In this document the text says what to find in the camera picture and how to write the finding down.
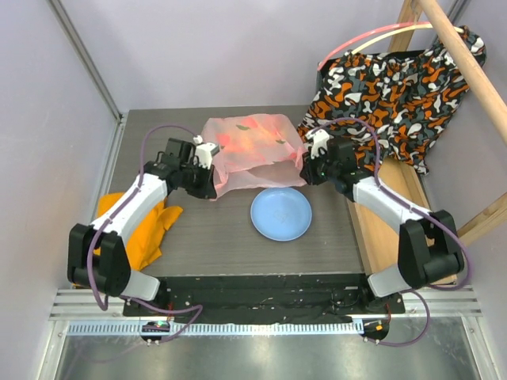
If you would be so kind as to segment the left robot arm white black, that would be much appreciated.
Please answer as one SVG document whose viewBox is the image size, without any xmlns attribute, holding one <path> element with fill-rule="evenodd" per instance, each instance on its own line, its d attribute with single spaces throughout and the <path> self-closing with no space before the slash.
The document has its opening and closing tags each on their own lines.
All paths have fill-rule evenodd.
<svg viewBox="0 0 507 380">
<path fill-rule="evenodd" d="M 146 162 L 132 186 L 101 217 L 76 224 L 68 242 L 67 278 L 103 295 L 141 299 L 153 316 L 169 305 L 159 279 L 133 269 L 126 244 L 154 207 L 174 190 L 203 200 L 216 197 L 214 157 L 219 145 L 197 136 L 191 142 L 169 139 L 164 151 Z"/>
</svg>

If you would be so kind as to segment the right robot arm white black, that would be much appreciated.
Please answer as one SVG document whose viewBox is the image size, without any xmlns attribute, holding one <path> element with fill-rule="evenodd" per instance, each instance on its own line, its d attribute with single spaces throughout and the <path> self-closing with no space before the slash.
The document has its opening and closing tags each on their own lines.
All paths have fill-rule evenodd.
<svg viewBox="0 0 507 380">
<path fill-rule="evenodd" d="M 418 206 L 360 169 L 351 142 L 310 137 L 300 176 L 309 185 L 332 183 L 338 193 L 366 207 L 398 234 L 397 262 L 371 274 L 368 286 L 357 294 L 362 310 L 374 313 L 385 305 L 387 296 L 417 290 L 464 270 L 453 217 L 444 210 Z"/>
</svg>

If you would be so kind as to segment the pink plastic bag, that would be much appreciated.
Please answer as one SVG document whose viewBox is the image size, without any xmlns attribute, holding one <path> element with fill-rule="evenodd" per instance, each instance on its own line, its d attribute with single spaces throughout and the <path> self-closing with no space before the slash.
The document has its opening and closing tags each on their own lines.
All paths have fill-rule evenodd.
<svg viewBox="0 0 507 380">
<path fill-rule="evenodd" d="M 218 197 L 240 189 L 305 185 L 300 171 L 307 150 L 285 115 L 210 118 L 201 135 L 219 146 L 213 158 Z"/>
</svg>

